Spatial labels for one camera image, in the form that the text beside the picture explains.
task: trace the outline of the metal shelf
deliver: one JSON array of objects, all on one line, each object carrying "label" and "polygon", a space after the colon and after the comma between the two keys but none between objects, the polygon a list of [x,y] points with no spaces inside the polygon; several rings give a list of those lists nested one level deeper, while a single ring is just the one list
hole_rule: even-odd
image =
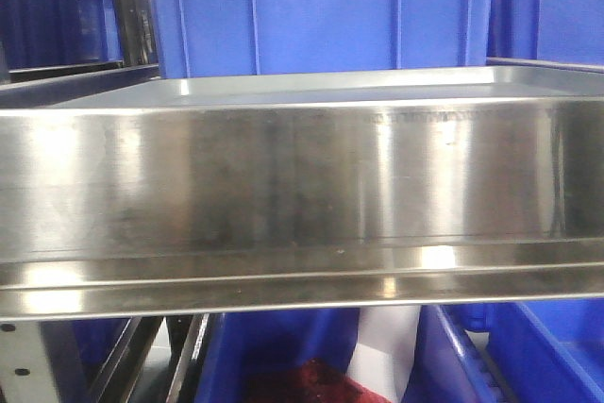
[{"label": "metal shelf", "polygon": [[480,67],[4,110],[0,318],[603,294],[602,93]]}]

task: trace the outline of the metal frame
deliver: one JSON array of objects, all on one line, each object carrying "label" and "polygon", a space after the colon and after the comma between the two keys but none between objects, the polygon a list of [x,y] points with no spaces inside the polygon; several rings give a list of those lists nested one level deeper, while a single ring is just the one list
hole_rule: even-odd
[{"label": "metal frame", "polygon": [[[481,94],[531,80],[557,95]],[[513,67],[219,77],[153,81],[69,104],[77,109],[2,112],[12,208],[0,318],[604,294],[599,173],[588,165],[603,148],[603,86],[600,75]],[[339,89],[369,100],[321,102]],[[137,96],[137,108],[108,109]],[[242,105],[250,96],[255,104]],[[287,96],[307,102],[275,104]],[[65,122],[78,139],[51,158],[39,134]],[[450,125],[473,131],[468,142],[437,140]],[[387,155],[384,131],[397,147]],[[474,184],[424,185],[457,175]],[[518,196],[526,191],[536,198]],[[496,210],[482,202],[494,193]],[[30,230],[41,225],[65,241]]]},{"label": "metal frame", "polygon": [[113,0],[126,66],[157,63],[151,0]]}]

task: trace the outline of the stainless steel tray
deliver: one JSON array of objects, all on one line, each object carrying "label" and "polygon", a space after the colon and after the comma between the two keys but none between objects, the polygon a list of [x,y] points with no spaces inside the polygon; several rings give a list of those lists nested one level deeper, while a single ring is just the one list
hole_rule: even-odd
[{"label": "stainless steel tray", "polygon": [[0,318],[603,294],[602,95],[484,67],[2,110]]}]

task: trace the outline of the blue storage container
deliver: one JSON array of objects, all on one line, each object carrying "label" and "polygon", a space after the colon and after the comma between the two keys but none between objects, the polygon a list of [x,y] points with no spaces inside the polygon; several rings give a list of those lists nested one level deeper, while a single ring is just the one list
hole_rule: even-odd
[{"label": "blue storage container", "polygon": [[118,60],[111,0],[0,0],[9,69]]},{"label": "blue storage container", "polygon": [[482,65],[491,0],[153,0],[166,77]]},{"label": "blue storage container", "polygon": [[455,313],[464,329],[487,332],[493,325],[494,303],[454,304],[449,309]]},{"label": "blue storage container", "polygon": [[[345,371],[356,344],[358,321],[357,309],[222,315],[195,403],[239,403],[247,376],[292,369],[316,357]],[[446,310],[424,307],[415,365],[403,402],[445,401],[506,400],[467,335]]]},{"label": "blue storage container", "polygon": [[126,322],[126,318],[72,322],[79,356],[85,367],[94,368],[105,362],[122,334]]},{"label": "blue storage container", "polygon": [[417,328],[415,363],[403,403],[505,403],[455,311],[425,306]]},{"label": "blue storage container", "polygon": [[604,0],[493,0],[489,55],[604,63]]},{"label": "blue storage container", "polygon": [[488,351],[525,403],[604,402],[604,300],[499,304]]}]

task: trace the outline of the blue plastic crate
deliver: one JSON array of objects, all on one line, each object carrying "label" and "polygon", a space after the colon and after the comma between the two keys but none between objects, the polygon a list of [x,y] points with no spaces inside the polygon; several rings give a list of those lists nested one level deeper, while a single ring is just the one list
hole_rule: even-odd
[{"label": "blue plastic crate", "polygon": [[122,334],[126,322],[126,318],[72,322],[79,356],[84,366],[96,367],[105,362]]},{"label": "blue plastic crate", "polygon": [[0,0],[9,69],[121,58],[111,0]]},{"label": "blue plastic crate", "polygon": [[488,351],[525,403],[604,402],[604,300],[497,305]]},{"label": "blue plastic crate", "polygon": [[422,308],[415,363],[402,403],[505,403],[508,400],[448,307]]},{"label": "blue plastic crate", "polygon": [[[214,330],[195,403],[240,403],[249,375],[288,370],[319,357],[345,371],[359,311],[265,311],[223,315]],[[404,403],[501,403],[478,352],[445,309],[424,307]]]},{"label": "blue plastic crate", "polygon": [[493,0],[489,55],[604,63],[604,0]]},{"label": "blue plastic crate", "polygon": [[482,65],[491,0],[153,0],[164,76]]},{"label": "blue plastic crate", "polygon": [[494,303],[454,304],[449,309],[455,312],[464,329],[473,332],[487,332],[493,325]]}]

